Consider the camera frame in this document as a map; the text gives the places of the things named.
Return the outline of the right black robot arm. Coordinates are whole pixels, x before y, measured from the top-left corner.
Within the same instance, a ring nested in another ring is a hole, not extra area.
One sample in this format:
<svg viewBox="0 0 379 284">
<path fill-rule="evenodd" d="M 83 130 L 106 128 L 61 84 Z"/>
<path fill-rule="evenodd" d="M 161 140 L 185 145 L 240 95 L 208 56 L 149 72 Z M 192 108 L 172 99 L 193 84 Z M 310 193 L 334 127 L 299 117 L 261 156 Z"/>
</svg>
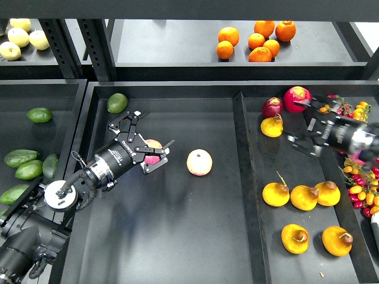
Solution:
<svg viewBox="0 0 379 284">
<path fill-rule="evenodd" d="M 330 148 L 348 155 L 356 154 L 370 168 L 378 157 L 378 124 L 348 118 L 339 114 L 343 100 L 339 97 L 314 97 L 295 102 L 310 113 L 307 130 L 301 134 L 284 131 L 292 146 L 313 157 Z"/>
</svg>

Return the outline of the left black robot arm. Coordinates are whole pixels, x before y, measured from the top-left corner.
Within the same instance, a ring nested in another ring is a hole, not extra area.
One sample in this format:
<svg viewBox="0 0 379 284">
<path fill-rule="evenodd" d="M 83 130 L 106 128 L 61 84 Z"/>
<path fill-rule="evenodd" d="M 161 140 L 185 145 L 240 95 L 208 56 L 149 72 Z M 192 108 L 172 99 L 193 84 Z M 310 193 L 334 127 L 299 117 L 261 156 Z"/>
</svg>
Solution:
<svg viewBox="0 0 379 284">
<path fill-rule="evenodd" d="M 38 278 L 68 242 L 68 223 L 77 212 L 112 190 L 131 168 L 141 166 L 149 174 L 168 162 L 171 142 L 150 147 L 137 132 L 144 116 L 139 111 L 122 112 L 108 124 L 115 137 L 89 162 L 73 151 L 81 165 L 78 171 L 50 183 L 37 178 L 1 215 L 1 283 Z"/>
</svg>

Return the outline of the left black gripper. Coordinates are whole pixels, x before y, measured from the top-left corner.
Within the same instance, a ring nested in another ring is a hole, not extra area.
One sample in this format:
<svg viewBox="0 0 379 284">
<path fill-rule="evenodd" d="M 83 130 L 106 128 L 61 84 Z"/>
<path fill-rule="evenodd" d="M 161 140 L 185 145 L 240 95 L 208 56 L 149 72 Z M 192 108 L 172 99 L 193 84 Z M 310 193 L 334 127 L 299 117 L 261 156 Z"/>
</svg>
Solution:
<svg viewBox="0 0 379 284">
<path fill-rule="evenodd" d="M 150 113 L 151 110 L 145 113 L 124 111 L 108 123 L 108 129 L 118 136 L 98 149 L 94 157 L 113 180 L 137 164 L 141 165 L 144 174 L 149 174 L 168 162 L 169 147 L 175 140 L 163 146 L 155 139 L 144 140 L 137 134 L 137 123 Z"/>
</svg>

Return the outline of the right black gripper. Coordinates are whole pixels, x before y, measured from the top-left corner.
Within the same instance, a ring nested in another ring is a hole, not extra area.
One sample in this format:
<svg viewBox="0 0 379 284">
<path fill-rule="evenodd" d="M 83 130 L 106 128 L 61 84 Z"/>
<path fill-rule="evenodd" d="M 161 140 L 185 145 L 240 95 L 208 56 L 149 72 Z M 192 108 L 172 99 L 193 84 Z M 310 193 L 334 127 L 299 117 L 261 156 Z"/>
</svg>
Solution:
<svg viewBox="0 0 379 284">
<path fill-rule="evenodd" d="M 331 112 L 337 114 L 343 101 L 337 96 L 315 96 L 311 100 L 295 102 L 294 105 L 310 108 L 322 114 Z M 359 129 L 359 121 L 331 114 L 331 117 L 310 120 L 307 130 L 311 138 L 297 137 L 294 134 L 285 136 L 294 150 L 310 157 L 320 157 L 322 147 L 330 147 L 344 153 L 354 153 L 358 145 L 358 139 L 354 138 L 354 135 L 358 133 Z"/>
</svg>

